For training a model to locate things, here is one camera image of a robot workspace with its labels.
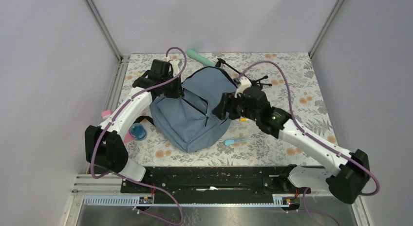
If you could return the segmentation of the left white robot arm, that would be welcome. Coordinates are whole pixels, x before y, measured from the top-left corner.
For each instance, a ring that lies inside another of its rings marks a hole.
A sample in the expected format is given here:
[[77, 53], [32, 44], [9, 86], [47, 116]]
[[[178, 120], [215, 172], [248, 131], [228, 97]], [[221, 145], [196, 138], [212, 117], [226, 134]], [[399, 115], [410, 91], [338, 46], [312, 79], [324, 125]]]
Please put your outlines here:
[[132, 179], [132, 186], [139, 192], [150, 189], [146, 169], [129, 158], [124, 140], [132, 124], [156, 97], [182, 94], [178, 74], [184, 66], [179, 59], [154, 60], [151, 68], [134, 81], [121, 105], [99, 126], [90, 125], [85, 130], [85, 155], [91, 167], [99, 166]]

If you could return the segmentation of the blue grey backpack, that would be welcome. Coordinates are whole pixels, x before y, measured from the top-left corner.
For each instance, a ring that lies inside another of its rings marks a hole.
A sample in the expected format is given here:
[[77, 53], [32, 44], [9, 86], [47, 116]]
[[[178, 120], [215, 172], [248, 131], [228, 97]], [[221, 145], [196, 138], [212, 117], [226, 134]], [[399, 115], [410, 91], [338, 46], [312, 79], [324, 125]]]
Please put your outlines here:
[[203, 67], [182, 83], [183, 98], [157, 97], [149, 106], [154, 126], [179, 150], [195, 152], [214, 145], [228, 130], [231, 119], [212, 111], [236, 83], [223, 69]]

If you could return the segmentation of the light blue marker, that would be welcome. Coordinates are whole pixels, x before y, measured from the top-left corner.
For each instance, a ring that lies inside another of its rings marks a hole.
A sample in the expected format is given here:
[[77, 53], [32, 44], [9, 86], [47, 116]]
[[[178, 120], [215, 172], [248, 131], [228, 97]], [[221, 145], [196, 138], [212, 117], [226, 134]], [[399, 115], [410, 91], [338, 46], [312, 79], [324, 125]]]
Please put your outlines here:
[[245, 143], [245, 142], [248, 142], [248, 141], [249, 141], [249, 138], [247, 138], [247, 137], [239, 137], [239, 138], [225, 140], [224, 145], [225, 146], [231, 146], [231, 145]]

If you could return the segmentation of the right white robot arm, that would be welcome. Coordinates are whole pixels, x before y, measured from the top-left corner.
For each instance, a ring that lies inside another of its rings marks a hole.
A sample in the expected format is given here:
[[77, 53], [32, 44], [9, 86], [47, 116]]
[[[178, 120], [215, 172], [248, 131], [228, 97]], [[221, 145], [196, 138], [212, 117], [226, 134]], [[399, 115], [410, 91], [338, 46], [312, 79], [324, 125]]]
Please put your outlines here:
[[259, 87], [224, 93], [212, 113], [219, 119], [253, 120], [262, 132], [300, 148], [324, 167], [321, 172], [294, 167], [279, 180], [284, 192], [291, 193], [297, 187], [326, 189], [343, 203], [352, 204], [371, 179], [367, 153], [349, 151], [306, 131], [290, 113], [271, 106]]

